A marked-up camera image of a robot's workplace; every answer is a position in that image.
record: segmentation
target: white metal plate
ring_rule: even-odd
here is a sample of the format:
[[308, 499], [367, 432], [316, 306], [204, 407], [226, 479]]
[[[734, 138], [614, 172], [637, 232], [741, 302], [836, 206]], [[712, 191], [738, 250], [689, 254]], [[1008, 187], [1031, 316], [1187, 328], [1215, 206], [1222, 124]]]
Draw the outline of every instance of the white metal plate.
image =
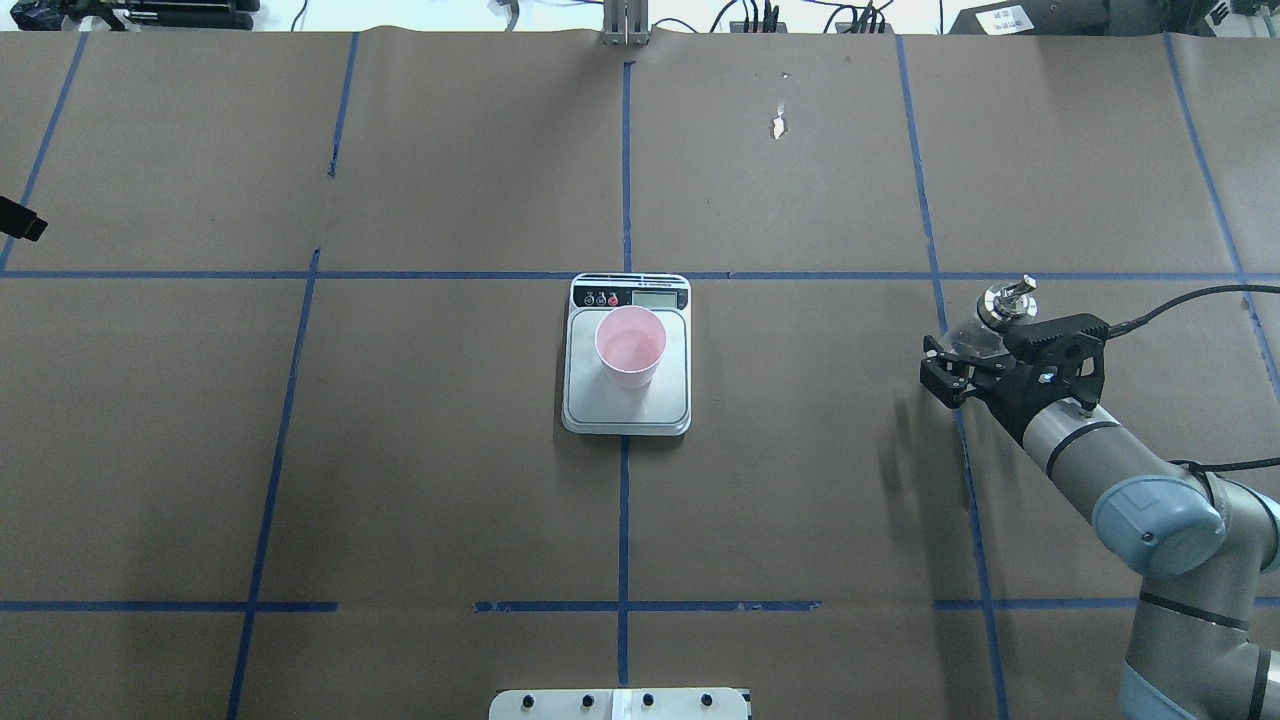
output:
[[[645, 705], [649, 694], [652, 705]], [[703, 705], [704, 694], [712, 703]], [[525, 697], [532, 705], [525, 707]], [[582, 705], [590, 696], [591, 706]], [[489, 720], [750, 720], [751, 705], [732, 688], [636, 688], [506, 691], [489, 705]]]
[[564, 427], [577, 433], [676, 436], [689, 428], [689, 322], [657, 307], [667, 328], [667, 351], [653, 380], [625, 389], [605, 374], [595, 354], [595, 328], [609, 310], [582, 307], [568, 319], [564, 351]]

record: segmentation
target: white bracket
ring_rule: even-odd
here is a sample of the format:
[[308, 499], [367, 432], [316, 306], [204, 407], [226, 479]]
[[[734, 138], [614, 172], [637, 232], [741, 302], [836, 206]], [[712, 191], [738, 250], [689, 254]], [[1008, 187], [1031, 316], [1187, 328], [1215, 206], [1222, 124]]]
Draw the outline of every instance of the white bracket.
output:
[[649, 0], [604, 0], [605, 45], [649, 45]]
[[732, 688], [504, 691], [489, 720], [751, 720], [751, 694]]

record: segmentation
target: plastic cup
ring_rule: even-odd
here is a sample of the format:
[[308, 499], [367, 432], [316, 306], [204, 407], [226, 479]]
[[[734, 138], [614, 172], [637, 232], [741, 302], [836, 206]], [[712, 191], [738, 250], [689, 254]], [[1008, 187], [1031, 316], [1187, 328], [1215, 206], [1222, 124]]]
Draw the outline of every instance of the plastic cup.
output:
[[667, 328], [648, 307], [623, 305], [609, 310], [595, 328], [595, 354], [620, 387], [649, 384], [667, 351]]

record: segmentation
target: kitchen scale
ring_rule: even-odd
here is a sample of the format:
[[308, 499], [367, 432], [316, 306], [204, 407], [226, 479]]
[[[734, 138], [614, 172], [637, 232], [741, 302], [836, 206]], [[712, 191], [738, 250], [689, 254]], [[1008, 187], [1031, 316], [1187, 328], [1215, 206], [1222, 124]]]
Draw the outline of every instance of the kitchen scale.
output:
[[[573, 278], [564, 328], [564, 428], [607, 436], [680, 436], [689, 429], [689, 281], [680, 275], [584, 273]], [[595, 328], [609, 310], [623, 305], [653, 310], [667, 328], [667, 351], [653, 380], [639, 389], [614, 384], [595, 354]]]

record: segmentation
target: white sticker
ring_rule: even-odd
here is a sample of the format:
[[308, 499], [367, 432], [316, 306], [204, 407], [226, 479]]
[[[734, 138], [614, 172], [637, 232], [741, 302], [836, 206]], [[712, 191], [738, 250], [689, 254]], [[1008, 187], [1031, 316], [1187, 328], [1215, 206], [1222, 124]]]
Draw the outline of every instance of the white sticker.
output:
[[1012, 35], [1024, 29], [1036, 29], [1036, 26], [1032, 24], [1032, 19], [1027, 17], [1027, 10], [1021, 5], [987, 10], [974, 17], [982, 23], [982, 29], [987, 35]]

